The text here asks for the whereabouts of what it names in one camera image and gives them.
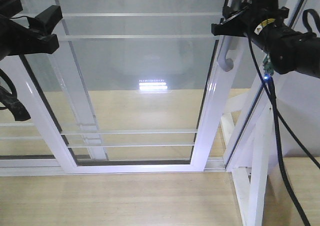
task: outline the white post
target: white post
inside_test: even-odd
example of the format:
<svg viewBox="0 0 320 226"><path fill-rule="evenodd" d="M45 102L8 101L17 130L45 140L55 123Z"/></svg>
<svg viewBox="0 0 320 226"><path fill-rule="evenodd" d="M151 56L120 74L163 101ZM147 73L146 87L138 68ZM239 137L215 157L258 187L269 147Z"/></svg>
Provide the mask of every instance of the white post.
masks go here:
<svg viewBox="0 0 320 226"><path fill-rule="evenodd" d="M246 226L248 221L250 195L250 182L247 169L245 167L232 169L232 178L242 218L242 225Z"/></svg>
<svg viewBox="0 0 320 226"><path fill-rule="evenodd" d="M231 113L225 113L221 116L220 126L223 134L224 143L227 145L232 132L235 129L234 120Z"/></svg>
<svg viewBox="0 0 320 226"><path fill-rule="evenodd" d="M272 125L272 111L267 104L255 126L247 226L262 225Z"/></svg>

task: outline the horizontal bar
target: horizontal bar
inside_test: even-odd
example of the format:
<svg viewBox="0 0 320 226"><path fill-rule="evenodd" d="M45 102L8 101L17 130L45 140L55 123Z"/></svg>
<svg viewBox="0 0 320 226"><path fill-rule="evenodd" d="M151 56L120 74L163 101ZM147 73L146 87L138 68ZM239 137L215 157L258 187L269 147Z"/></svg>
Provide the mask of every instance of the horizontal bar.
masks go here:
<svg viewBox="0 0 320 226"><path fill-rule="evenodd" d="M0 155L2 160L44 160L55 159L54 155Z"/></svg>
<svg viewBox="0 0 320 226"><path fill-rule="evenodd" d="M88 145L78 145L69 144L68 148L92 148L92 147L103 147L103 148L118 148L118 147L157 147L157 146L193 146L194 142L168 142L168 143L109 143L107 145L99 144L88 144Z"/></svg>
<svg viewBox="0 0 320 226"><path fill-rule="evenodd" d="M168 165L189 165L190 159L153 159L153 160L117 160L117 161L101 161L101 160L86 160L86 161L78 161L78 166L135 166L140 165L141 167L149 167L151 165L165 166Z"/></svg>
<svg viewBox="0 0 320 226"><path fill-rule="evenodd" d="M55 176L66 175L61 167L10 167L0 168L0 177L3 176Z"/></svg>
<svg viewBox="0 0 320 226"><path fill-rule="evenodd" d="M0 123L0 127L35 126L34 123Z"/></svg>
<svg viewBox="0 0 320 226"><path fill-rule="evenodd" d="M17 14L15 17L27 15L35 17L37 13ZM222 16L221 12L155 12L155 13L63 13L63 18L99 17L99 16Z"/></svg>
<svg viewBox="0 0 320 226"><path fill-rule="evenodd" d="M0 167L56 167L56 159L0 160Z"/></svg>
<svg viewBox="0 0 320 226"><path fill-rule="evenodd" d="M42 140L41 136L8 136L0 137L0 140Z"/></svg>
<svg viewBox="0 0 320 226"><path fill-rule="evenodd" d="M190 39L190 38L217 38L212 34L198 35L60 35L59 41L97 40L97 39Z"/></svg>
<svg viewBox="0 0 320 226"><path fill-rule="evenodd" d="M130 134L192 134L197 129L168 129L168 130L99 130L99 131L62 131L62 135L130 135Z"/></svg>

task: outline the glass panel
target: glass panel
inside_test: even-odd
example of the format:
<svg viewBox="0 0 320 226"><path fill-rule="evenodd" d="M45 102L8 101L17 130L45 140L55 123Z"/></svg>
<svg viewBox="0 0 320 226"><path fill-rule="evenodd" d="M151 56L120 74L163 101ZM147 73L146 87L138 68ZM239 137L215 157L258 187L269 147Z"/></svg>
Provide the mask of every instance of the glass panel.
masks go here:
<svg viewBox="0 0 320 226"><path fill-rule="evenodd" d="M78 130L66 94L62 91L53 67L45 54L26 55L30 67L63 130Z"/></svg>
<svg viewBox="0 0 320 226"><path fill-rule="evenodd" d="M112 143L190 143L195 134L132 134L102 135L105 142Z"/></svg>
<svg viewBox="0 0 320 226"><path fill-rule="evenodd" d="M189 35L208 34L220 16L66 17L70 35Z"/></svg>
<svg viewBox="0 0 320 226"><path fill-rule="evenodd" d="M64 13L212 12L225 0L59 0Z"/></svg>
<svg viewBox="0 0 320 226"><path fill-rule="evenodd" d="M2 110L0 111L0 125L0 158L1 156L34 158L35 155L50 155L51 158L54 158L31 119L15 122L13 115L8 110Z"/></svg>
<svg viewBox="0 0 320 226"><path fill-rule="evenodd" d="M89 152L86 148L72 148L72 151L75 155L75 158L78 160L91 159Z"/></svg>
<svg viewBox="0 0 320 226"><path fill-rule="evenodd" d="M1 156L30 156L52 155L44 140L0 140Z"/></svg>
<svg viewBox="0 0 320 226"><path fill-rule="evenodd" d="M95 129L101 130L197 128L215 41L211 23L219 21L224 1L22 0L23 13L61 5L65 24L55 29L60 46L66 58L74 57L79 64L81 72L76 73L83 76L99 124ZM66 42L68 35L72 41ZM88 35L102 38L85 39ZM44 54L27 59L62 129L95 130L78 127L77 109L69 107L70 95L77 92L65 88L62 92L63 84L57 80L62 77L72 85L73 78L60 76ZM86 135L67 138L70 145L94 142ZM174 143L107 148L110 160L189 159L195 134L101 135L101 139L102 145ZM78 159L87 159L94 155L92 149L73 152Z"/></svg>
<svg viewBox="0 0 320 226"><path fill-rule="evenodd" d="M188 160L192 146L117 147L107 148L111 161L123 160Z"/></svg>
<svg viewBox="0 0 320 226"><path fill-rule="evenodd" d="M74 42L101 129L196 128L211 39ZM161 79L163 94L143 94L141 80Z"/></svg>

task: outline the white metal frame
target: white metal frame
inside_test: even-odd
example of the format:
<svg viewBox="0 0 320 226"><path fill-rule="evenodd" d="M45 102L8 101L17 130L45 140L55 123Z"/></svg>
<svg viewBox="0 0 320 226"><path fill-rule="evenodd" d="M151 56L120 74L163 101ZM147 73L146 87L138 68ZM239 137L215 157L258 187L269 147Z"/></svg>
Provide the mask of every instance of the white metal frame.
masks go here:
<svg viewBox="0 0 320 226"><path fill-rule="evenodd" d="M211 37L209 35L181 35L181 36L161 36L163 37ZM223 42L226 42L230 37L220 37L218 49L221 49ZM68 148L57 131L52 119L41 98L36 91L34 84L29 78L23 64L18 57L6 57L0 62L2 69L9 75L9 77L16 84L19 98L21 102L28 109L34 125L39 129L39 132L47 145L50 147L52 153L55 155L57 162L61 165L63 170L68 174L90 174L90 173L128 173L128 172L192 172L203 171L206 167L208 155L212 147L215 137L214 132L217 130L220 116L223 113L224 105L226 103L229 90L231 88L233 79L236 75L237 68L242 58L244 51L244 41L240 41L238 47L238 57L234 62L234 69L230 72L224 72L216 63L212 68L211 76L209 78L208 87L206 89L206 97L203 104L202 114L200 117L198 130L190 129L189 131L197 132L197 138L194 144L194 150L190 164L183 165L127 165L127 166L77 166L68 151ZM222 160L210 160L209 165L222 165Z"/></svg>
<svg viewBox="0 0 320 226"><path fill-rule="evenodd" d="M264 214L273 113L267 104L254 131L247 226L260 226Z"/></svg>
<svg viewBox="0 0 320 226"><path fill-rule="evenodd" d="M35 17L36 13L17 14L16 17L27 15ZM221 12L161 12L161 13L64 13L64 19L74 17L99 17L99 16L222 16Z"/></svg>
<svg viewBox="0 0 320 226"><path fill-rule="evenodd" d="M250 181L245 167L232 169L232 178L236 198L238 200L242 225L247 225L248 208L249 208L249 195L250 195Z"/></svg>

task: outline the black bracket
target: black bracket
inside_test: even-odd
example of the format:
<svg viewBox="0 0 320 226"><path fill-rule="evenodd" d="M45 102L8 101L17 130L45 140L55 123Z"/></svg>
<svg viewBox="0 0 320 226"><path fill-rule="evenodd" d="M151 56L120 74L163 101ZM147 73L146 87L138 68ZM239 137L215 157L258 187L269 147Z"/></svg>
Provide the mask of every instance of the black bracket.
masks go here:
<svg viewBox="0 0 320 226"><path fill-rule="evenodd" d="M27 17L29 28L10 19L22 9L20 0L0 0L0 43L9 50L7 55L54 53L59 42L51 33L62 19L60 6L52 5L36 17Z"/></svg>
<svg viewBox="0 0 320 226"><path fill-rule="evenodd" d="M52 54L59 48L54 27L62 19L60 6L52 5L35 17L27 17L29 28L14 22L14 15L23 10L20 0L0 0L0 60L7 55L34 53ZM9 86L11 93L0 86L0 102L16 121L30 119L24 105L18 100L16 88L9 77L0 69L0 77Z"/></svg>

